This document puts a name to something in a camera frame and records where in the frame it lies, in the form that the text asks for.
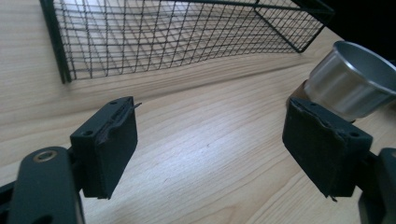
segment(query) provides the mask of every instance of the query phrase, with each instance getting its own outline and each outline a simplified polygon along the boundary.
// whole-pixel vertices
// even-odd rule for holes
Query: cup rim
[[[393,90],[393,89],[391,89],[391,88],[388,88],[388,87],[385,87],[385,86],[383,86],[383,85],[381,85],[381,84],[378,84],[378,83],[372,81],[370,78],[364,76],[364,75],[361,73],[361,71],[360,71],[358,68],[356,68],[356,66],[353,65],[353,64],[352,64],[352,63],[351,63],[351,62],[339,51],[339,48],[340,48],[342,45],[349,45],[349,46],[352,46],[352,47],[354,47],[354,48],[356,48],[356,49],[358,49],[358,50],[362,50],[363,52],[365,52],[365,53],[367,53],[367,54],[370,54],[371,56],[374,56],[377,60],[379,60],[382,64],[384,64],[384,66],[387,66],[388,68],[390,68],[390,69],[393,71],[393,73],[394,73],[395,76],[396,76],[396,66],[394,66],[394,65],[393,65],[392,63],[390,63],[388,60],[386,60],[386,59],[383,58],[382,56],[378,55],[377,53],[373,52],[372,50],[367,49],[367,48],[365,48],[365,47],[363,47],[363,46],[361,46],[361,45],[358,45],[358,44],[356,44],[356,43],[352,43],[352,42],[349,42],[349,41],[340,40],[340,41],[336,41],[336,42],[333,44],[333,49],[335,50],[335,52],[337,52],[337,55],[340,57],[340,59],[345,63],[345,65],[346,65],[349,69],[351,69],[352,71],[354,71],[357,75],[359,75],[360,78],[362,78],[362,79],[363,79],[365,82],[367,82],[369,85],[374,86],[376,89],[378,89],[378,90],[380,90],[380,91],[383,91],[384,93],[387,93],[387,94],[391,94],[391,95],[396,96],[396,90]]]

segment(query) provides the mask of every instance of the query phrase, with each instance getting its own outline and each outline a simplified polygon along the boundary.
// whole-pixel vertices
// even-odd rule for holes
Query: tabletop
[[[0,185],[105,103],[132,95],[139,142],[111,200],[82,199],[87,223],[360,223],[326,199],[283,146],[285,101],[340,37],[306,52],[251,54],[62,84],[37,1],[0,3]],[[396,106],[355,125],[372,151],[396,147]]]

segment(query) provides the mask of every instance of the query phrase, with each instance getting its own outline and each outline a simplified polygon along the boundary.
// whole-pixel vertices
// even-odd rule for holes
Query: wood grain
[[[339,39],[303,54],[221,58],[75,81],[58,75],[38,1],[0,3],[0,184],[106,102],[133,95],[139,143],[109,201],[83,199],[88,223],[359,223],[351,199],[325,199],[283,147],[287,97]],[[373,151],[396,147],[390,105],[356,125]]]

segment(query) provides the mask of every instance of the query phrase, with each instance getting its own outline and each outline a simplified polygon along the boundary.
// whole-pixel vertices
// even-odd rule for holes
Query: silver cup
[[[369,49],[338,41],[311,72],[304,93],[347,121],[363,118],[396,99],[396,67]]]

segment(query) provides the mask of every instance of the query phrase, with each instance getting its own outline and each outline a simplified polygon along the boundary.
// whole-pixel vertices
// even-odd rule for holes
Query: wire basket
[[[317,0],[41,0],[63,83],[248,53],[303,52]]]

